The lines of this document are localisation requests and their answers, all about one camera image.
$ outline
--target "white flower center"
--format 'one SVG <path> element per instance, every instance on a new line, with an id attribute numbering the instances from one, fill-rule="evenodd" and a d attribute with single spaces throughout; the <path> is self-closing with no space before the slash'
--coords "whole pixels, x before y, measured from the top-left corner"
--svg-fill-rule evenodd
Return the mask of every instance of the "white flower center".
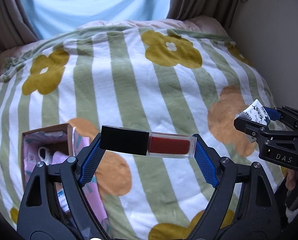
<path id="1" fill-rule="evenodd" d="M 45 67 L 45 68 L 41 69 L 40 74 L 43 74 L 43 73 L 45 73 L 47 71 L 48 71 L 48 67 Z"/>
<path id="2" fill-rule="evenodd" d="M 169 51 L 177 51 L 177 47 L 173 42 L 166 42 L 166 46 Z"/>

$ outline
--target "wall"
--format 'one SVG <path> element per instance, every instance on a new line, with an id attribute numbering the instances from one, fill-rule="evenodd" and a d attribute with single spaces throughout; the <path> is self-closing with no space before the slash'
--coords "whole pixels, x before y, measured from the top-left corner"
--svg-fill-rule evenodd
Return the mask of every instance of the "wall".
<path id="1" fill-rule="evenodd" d="M 298 109 L 298 0 L 239 3 L 229 35 L 265 78 L 277 106 Z"/>

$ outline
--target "light blue curtain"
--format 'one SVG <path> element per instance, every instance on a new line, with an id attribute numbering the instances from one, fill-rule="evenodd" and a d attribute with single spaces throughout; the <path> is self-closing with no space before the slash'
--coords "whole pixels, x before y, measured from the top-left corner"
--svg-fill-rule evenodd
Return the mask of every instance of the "light blue curtain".
<path id="1" fill-rule="evenodd" d="M 21 0 L 27 17 L 41 39 L 68 32 L 95 20 L 165 19 L 170 0 Z"/>

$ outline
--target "bed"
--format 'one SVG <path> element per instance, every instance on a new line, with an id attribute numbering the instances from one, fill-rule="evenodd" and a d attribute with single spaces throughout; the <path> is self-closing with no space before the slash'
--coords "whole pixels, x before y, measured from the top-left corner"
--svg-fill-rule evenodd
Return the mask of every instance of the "bed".
<path id="1" fill-rule="evenodd" d="M 69 122 L 92 140 L 104 124 L 199 133 L 220 156 L 260 162 L 273 190 L 285 170 L 258 158 L 233 120 L 255 99 L 275 107 L 261 75 L 214 19 L 96 21 L 0 55 L 0 212 L 16 227 L 23 194 L 22 132 Z M 279 122 L 270 129 L 285 130 Z M 121 239 L 188 236 L 210 200 L 192 159 L 107 151 L 96 171 L 109 220 Z M 229 225 L 239 185 L 223 222 Z"/>

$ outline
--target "silver bolt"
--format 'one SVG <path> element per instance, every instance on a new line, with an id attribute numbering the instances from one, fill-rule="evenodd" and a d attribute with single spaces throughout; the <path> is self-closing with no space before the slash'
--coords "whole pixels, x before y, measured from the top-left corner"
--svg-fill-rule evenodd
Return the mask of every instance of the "silver bolt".
<path id="1" fill-rule="evenodd" d="M 67 158 L 68 163 L 74 163 L 75 161 L 76 161 L 76 158 L 74 156 L 70 156 L 69 158 Z"/>
<path id="2" fill-rule="evenodd" d="M 229 159 L 228 157 L 222 157 L 222 158 L 221 158 L 221 161 L 222 161 L 223 163 L 228 163 L 228 162 L 230 161 L 230 159 Z"/>
<path id="3" fill-rule="evenodd" d="M 258 162 L 254 162 L 254 163 L 253 163 L 253 166 L 254 166 L 255 168 L 260 168 L 260 167 L 261 167 L 261 164 L 258 163 Z"/>
<path id="4" fill-rule="evenodd" d="M 38 168 L 40 168 L 40 167 L 43 166 L 43 164 L 44 164 L 44 162 L 38 162 L 38 163 L 36 163 L 36 166 L 37 166 Z"/>

